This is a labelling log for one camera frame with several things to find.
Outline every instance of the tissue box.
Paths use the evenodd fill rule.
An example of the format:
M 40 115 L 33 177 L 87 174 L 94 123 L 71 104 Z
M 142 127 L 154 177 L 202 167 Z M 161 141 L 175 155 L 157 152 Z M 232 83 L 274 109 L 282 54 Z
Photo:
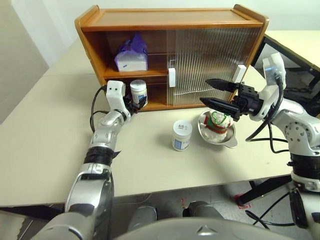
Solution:
M 119 72 L 133 72 L 148 70 L 147 45 L 136 33 L 132 40 L 127 40 L 120 46 L 114 58 Z

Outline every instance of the ribbed glass panel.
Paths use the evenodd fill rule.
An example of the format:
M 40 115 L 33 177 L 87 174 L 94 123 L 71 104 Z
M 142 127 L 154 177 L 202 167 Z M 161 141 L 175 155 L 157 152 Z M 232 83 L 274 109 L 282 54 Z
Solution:
M 227 101 L 229 92 L 205 80 L 231 81 L 249 57 L 260 28 L 200 28 L 167 31 L 167 66 L 175 68 L 176 87 L 167 85 L 167 104 L 200 104 L 200 97 Z

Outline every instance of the metal stand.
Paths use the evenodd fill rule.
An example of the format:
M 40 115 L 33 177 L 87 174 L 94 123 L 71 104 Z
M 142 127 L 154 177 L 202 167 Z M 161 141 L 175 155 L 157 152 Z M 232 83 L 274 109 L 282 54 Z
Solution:
M 251 189 L 250 191 L 247 191 L 245 194 L 236 197 L 236 203 L 239 206 L 244 206 L 246 203 L 249 203 L 256 198 L 259 198 L 291 182 L 291 180 L 292 179 L 290 175 L 269 178 L 268 180 Z

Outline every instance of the metal bowl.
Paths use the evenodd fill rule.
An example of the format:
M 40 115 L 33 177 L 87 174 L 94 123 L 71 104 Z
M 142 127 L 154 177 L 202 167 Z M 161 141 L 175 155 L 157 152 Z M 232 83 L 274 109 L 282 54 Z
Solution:
M 236 140 L 236 128 L 234 125 L 226 128 L 227 129 L 226 137 L 222 142 L 214 142 L 206 138 L 206 136 L 204 136 L 204 133 L 202 132 L 201 124 L 205 122 L 206 116 L 210 118 L 210 111 L 211 110 L 204 111 L 203 113 L 200 114 L 198 118 L 198 130 L 203 140 L 205 140 L 209 144 L 225 145 L 226 147 L 231 149 L 235 148 L 238 145 L 238 141 Z

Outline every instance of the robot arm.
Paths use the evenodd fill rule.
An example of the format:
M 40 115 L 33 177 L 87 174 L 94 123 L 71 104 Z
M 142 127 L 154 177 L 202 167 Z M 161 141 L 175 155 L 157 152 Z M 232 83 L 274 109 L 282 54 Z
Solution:
M 213 88 L 229 92 L 238 90 L 238 96 L 230 103 L 216 98 L 200 100 L 209 108 L 231 115 L 235 121 L 241 115 L 249 114 L 253 121 L 264 121 L 260 130 L 267 124 L 273 124 L 282 131 L 291 156 L 288 165 L 293 167 L 292 217 L 298 227 L 308 228 L 317 239 L 320 236 L 320 120 L 310 116 L 300 104 L 281 99 L 283 91 L 280 88 L 285 88 L 286 83 L 279 53 L 264 59 L 263 68 L 267 86 L 261 92 L 247 85 L 210 79 L 207 83 Z M 247 141 L 258 133 L 256 131 Z
M 106 98 L 110 112 L 93 133 L 84 163 L 66 200 L 65 213 L 52 219 L 34 239 L 91 239 L 100 230 L 99 223 L 110 217 L 111 164 L 117 155 L 117 136 L 134 113 L 134 108 L 124 102 L 125 90 L 123 82 L 108 81 Z

